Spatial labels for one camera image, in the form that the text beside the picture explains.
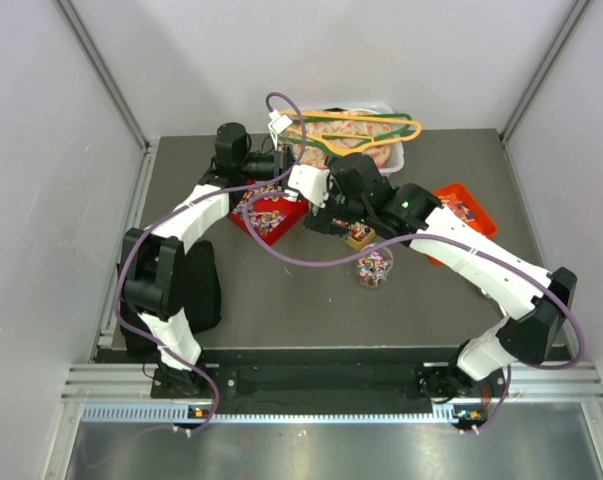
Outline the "silver metal scoop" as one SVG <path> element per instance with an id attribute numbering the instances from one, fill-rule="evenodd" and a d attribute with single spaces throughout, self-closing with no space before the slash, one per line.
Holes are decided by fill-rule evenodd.
<path id="1" fill-rule="evenodd" d="M 499 302 L 497 302 L 485 289 L 479 288 L 479 287 L 477 287 L 477 288 L 478 288 L 480 294 L 484 298 L 486 298 L 488 301 L 490 301 L 497 308 L 497 311 L 500 313 L 502 318 L 507 315 L 507 312 L 503 308 L 503 306 Z"/>

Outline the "green clothes hanger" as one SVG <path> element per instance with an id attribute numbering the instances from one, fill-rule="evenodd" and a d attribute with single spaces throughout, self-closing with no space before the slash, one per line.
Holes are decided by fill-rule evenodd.
<path id="1" fill-rule="evenodd" d="M 330 141 L 330 136 L 325 137 L 324 135 L 316 136 L 308 134 L 307 137 L 311 138 L 315 142 L 321 143 L 330 152 L 335 155 L 345 156 L 350 153 L 362 153 L 367 148 L 378 147 L 384 145 L 390 145 L 396 142 L 408 142 L 418 137 L 422 132 L 422 125 L 414 120 L 399 118 L 399 117 L 388 117 L 376 115 L 351 115 L 343 112 L 328 112 L 328 111 L 307 111 L 302 112 L 298 115 L 299 119 L 304 119 L 306 122 L 309 120 L 348 120 L 356 122 L 370 122 L 370 123 L 383 123 L 383 124 L 396 124 L 402 126 L 402 129 L 393 130 L 390 132 L 391 138 L 382 138 L 376 140 L 374 137 L 365 135 L 350 135 L 350 138 L 354 137 L 361 139 L 362 143 L 352 148 L 339 147 Z"/>

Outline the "gold candy tin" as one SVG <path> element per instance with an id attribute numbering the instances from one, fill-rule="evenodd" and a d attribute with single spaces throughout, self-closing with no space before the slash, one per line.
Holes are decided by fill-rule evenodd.
<path id="1" fill-rule="evenodd" d="M 372 242 L 376 232 L 373 228 L 362 223 L 353 223 L 349 226 L 346 244 L 355 251 L 360 251 Z"/>

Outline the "floral fabric item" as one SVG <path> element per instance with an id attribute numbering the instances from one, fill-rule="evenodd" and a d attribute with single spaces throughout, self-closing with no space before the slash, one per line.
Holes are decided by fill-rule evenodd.
<path id="1" fill-rule="evenodd" d="M 373 115 L 372 112 L 366 111 L 343 111 L 343 113 L 351 115 Z M 374 137 L 391 138 L 390 132 L 393 131 L 394 127 L 391 124 L 383 123 L 370 123 L 370 122 L 356 122 L 348 120 L 309 120 L 305 121 L 307 133 L 310 135 L 324 135 L 325 137 L 330 136 L 330 141 L 339 147 L 352 148 L 362 143 L 361 139 L 350 138 L 350 135 L 365 135 Z M 292 126 L 283 132 L 282 143 L 289 144 L 293 148 L 294 156 L 296 157 L 300 153 L 301 148 L 301 137 L 300 137 L 300 124 L 295 119 Z M 390 145 L 378 146 L 367 148 L 363 153 L 370 156 L 377 167 L 381 168 L 387 162 L 390 157 L 392 147 Z M 324 168 L 325 162 L 329 156 L 332 155 L 325 146 L 319 142 L 313 141 L 308 138 L 304 154 L 300 160 L 301 164 L 310 165 L 317 168 Z"/>

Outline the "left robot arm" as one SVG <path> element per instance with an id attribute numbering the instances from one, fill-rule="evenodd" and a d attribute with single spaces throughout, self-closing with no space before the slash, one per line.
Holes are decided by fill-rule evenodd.
<path id="1" fill-rule="evenodd" d="M 130 356 L 156 355 L 154 379 L 166 393 L 201 394 L 211 381 L 198 366 L 195 335 L 221 318 L 221 291 L 212 244 L 204 233 L 227 217 L 245 192 L 279 184 L 293 151 L 255 151 L 246 128 L 221 125 L 214 154 L 191 193 L 169 214 L 123 238 L 113 311 Z"/>

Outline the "red candy tray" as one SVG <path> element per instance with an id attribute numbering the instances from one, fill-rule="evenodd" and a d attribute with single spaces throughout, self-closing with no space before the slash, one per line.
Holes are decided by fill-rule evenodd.
<path id="1" fill-rule="evenodd" d="M 237 206 L 228 214 L 228 219 L 248 234 L 248 229 L 242 216 L 245 204 L 253 196 L 271 191 L 282 192 L 282 185 L 280 183 L 268 184 L 257 189 L 246 191 Z M 268 245 L 272 246 L 307 212 L 307 200 L 301 197 L 294 200 L 282 196 L 276 198 L 267 197 L 256 201 L 250 207 L 248 215 L 250 224 L 258 236 Z"/>

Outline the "clear glass jar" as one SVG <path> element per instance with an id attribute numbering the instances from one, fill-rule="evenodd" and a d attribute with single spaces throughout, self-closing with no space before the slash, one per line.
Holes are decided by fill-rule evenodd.
<path id="1" fill-rule="evenodd" d="M 387 247 L 370 244 L 363 248 L 364 255 L 355 263 L 359 283 L 366 288 L 377 289 L 387 281 L 394 266 L 394 256 Z"/>

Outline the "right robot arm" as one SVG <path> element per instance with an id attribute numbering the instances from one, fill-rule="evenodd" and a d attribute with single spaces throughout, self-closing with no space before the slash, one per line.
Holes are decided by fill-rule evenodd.
<path id="1" fill-rule="evenodd" d="M 503 320 L 467 341 L 448 370 L 450 388 L 468 396 L 493 372 L 522 362 L 540 366 L 566 320 L 577 277 L 530 264 L 474 230 L 430 191 L 391 185 L 364 154 L 332 158 L 325 169 L 293 168 L 289 188 L 311 205 L 307 228 L 334 233 L 337 221 L 359 221 L 383 239 L 445 265 L 484 291 L 505 311 Z"/>

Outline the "orange candy tray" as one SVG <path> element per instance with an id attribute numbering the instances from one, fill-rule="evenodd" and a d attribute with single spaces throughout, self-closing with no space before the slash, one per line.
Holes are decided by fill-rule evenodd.
<path id="1" fill-rule="evenodd" d="M 466 225 L 489 239 L 496 236 L 497 225 L 463 184 L 452 183 L 432 193 Z"/>

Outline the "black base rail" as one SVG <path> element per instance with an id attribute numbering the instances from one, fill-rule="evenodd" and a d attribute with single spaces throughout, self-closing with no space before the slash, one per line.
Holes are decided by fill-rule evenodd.
<path id="1" fill-rule="evenodd" d="M 159 366 L 151 397 L 218 401 L 220 414 L 428 413 L 434 400 L 478 396 L 449 347 L 209 349 L 195 373 Z"/>

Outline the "black cloth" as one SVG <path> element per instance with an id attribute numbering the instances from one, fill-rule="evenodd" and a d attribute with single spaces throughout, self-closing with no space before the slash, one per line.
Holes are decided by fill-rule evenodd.
<path id="1" fill-rule="evenodd" d="M 221 287 L 213 244 L 208 240 L 195 243 L 185 256 L 185 315 L 193 335 L 210 330 L 221 320 Z M 157 345 L 124 327 L 126 352 L 133 360 L 146 360 L 157 351 Z"/>

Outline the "yellow clothes hanger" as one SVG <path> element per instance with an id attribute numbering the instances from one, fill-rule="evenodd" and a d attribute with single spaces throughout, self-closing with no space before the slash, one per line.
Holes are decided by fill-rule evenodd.
<path id="1" fill-rule="evenodd" d="M 416 139 L 420 122 L 406 113 L 378 113 L 364 109 L 306 110 L 298 117 L 285 112 L 292 124 L 278 138 L 301 154 L 305 164 L 323 167 L 331 157 L 362 153 L 383 165 L 394 145 Z"/>

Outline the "white plastic basket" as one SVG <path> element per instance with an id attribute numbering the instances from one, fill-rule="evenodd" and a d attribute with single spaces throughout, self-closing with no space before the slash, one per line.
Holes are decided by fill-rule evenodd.
<path id="1" fill-rule="evenodd" d="M 328 112 L 343 112 L 343 111 L 350 111 L 350 110 L 357 110 L 357 111 L 366 111 L 366 112 L 372 112 L 373 115 L 378 114 L 379 116 L 388 116 L 388 117 L 403 117 L 406 119 L 411 119 L 412 117 L 407 114 L 407 113 L 395 113 L 393 112 L 391 109 L 385 108 L 385 109 L 370 109 L 370 108 L 349 108 L 346 109 L 345 107 L 334 107 L 334 108 L 327 108 L 325 109 L 325 111 Z M 400 125 L 396 125 L 396 124 L 391 124 L 394 129 L 393 130 L 398 130 L 398 129 L 402 129 L 402 126 Z M 390 146 L 392 147 L 392 151 L 390 154 L 389 159 L 387 160 L 387 162 L 384 164 L 383 167 L 379 168 L 379 171 L 386 176 L 389 176 L 392 173 L 396 173 L 399 170 L 402 169 L 403 165 L 404 165 L 404 160 L 403 160 L 403 142 L 396 142 L 393 144 L 390 144 Z"/>

